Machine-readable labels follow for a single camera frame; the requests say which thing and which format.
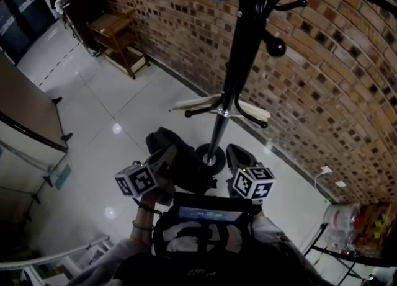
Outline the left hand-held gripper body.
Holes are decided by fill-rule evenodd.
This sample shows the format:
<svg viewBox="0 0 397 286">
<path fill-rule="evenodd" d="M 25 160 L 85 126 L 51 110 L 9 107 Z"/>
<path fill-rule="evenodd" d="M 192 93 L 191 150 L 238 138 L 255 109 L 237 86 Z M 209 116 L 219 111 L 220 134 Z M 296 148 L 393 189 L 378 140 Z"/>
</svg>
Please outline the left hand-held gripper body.
<svg viewBox="0 0 397 286">
<path fill-rule="evenodd" d="M 174 145 L 160 149 L 145 162 L 134 161 L 114 175 L 122 194 L 132 198 L 141 197 L 154 189 L 160 189 L 161 199 L 172 199 L 175 186 L 171 181 L 170 171 L 176 157 Z"/>
</svg>

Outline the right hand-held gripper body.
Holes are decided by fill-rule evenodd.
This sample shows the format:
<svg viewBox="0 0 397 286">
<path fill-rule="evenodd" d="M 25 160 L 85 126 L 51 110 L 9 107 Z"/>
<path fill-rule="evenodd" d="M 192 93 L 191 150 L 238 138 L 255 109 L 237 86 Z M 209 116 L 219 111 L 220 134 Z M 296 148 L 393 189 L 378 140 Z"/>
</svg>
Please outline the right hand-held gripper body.
<svg viewBox="0 0 397 286">
<path fill-rule="evenodd" d="M 275 177 L 268 167 L 234 144 L 227 146 L 226 160 L 233 176 L 226 181 L 230 197 L 251 200 L 267 198 L 275 184 Z"/>
</svg>

